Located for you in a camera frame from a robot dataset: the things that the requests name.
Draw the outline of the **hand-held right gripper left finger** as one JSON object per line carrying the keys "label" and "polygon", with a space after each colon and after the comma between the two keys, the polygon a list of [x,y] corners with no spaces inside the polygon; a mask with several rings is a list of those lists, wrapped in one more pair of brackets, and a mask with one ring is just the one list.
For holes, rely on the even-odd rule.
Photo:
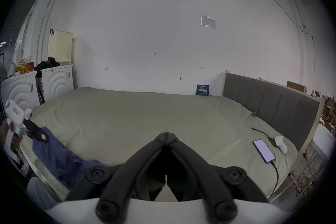
{"label": "hand-held right gripper left finger", "polygon": [[88,200],[100,194],[95,207],[99,220],[103,223],[124,223],[136,180],[165,149],[166,138],[167,133],[160,133],[124,164],[89,168],[65,201]]}

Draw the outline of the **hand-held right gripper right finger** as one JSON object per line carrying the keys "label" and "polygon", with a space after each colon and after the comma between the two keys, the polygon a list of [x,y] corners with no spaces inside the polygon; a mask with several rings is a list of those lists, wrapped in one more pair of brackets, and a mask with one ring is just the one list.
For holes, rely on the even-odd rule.
{"label": "hand-held right gripper right finger", "polygon": [[169,132],[167,169],[167,184],[178,201],[201,198],[210,223],[232,222],[239,212],[234,199],[268,204],[265,194],[243,168],[210,165]]}

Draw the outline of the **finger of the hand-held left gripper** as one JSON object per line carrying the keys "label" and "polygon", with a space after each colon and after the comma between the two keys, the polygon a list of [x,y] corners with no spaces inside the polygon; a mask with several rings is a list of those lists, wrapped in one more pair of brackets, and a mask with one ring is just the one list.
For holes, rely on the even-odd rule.
{"label": "finger of the hand-held left gripper", "polygon": [[48,135],[42,130],[39,126],[37,126],[34,122],[31,120],[25,119],[25,128],[27,135],[35,139],[39,142],[47,143],[49,142]]}

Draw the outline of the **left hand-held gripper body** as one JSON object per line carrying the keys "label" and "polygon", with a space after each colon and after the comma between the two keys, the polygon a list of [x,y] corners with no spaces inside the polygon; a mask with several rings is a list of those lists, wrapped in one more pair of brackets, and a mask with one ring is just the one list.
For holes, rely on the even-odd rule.
{"label": "left hand-held gripper body", "polygon": [[7,124],[13,124],[13,130],[9,129],[6,140],[12,140],[14,134],[18,136],[27,135],[32,138],[28,127],[26,126],[31,122],[32,110],[27,108],[25,111],[12,99],[6,101],[5,113]]}

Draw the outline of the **person's left hand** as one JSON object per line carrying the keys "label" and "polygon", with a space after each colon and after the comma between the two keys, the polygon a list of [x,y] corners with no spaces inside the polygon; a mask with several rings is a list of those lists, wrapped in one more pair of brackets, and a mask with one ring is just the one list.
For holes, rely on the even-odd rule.
{"label": "person's left hand", "polygon": [[13,122],[11,122],[9,129],[13,133],[13,136],[11,139],[11,150],[18,151],[20,148],[21,141],[22,141],[22,136],[15,133]]}

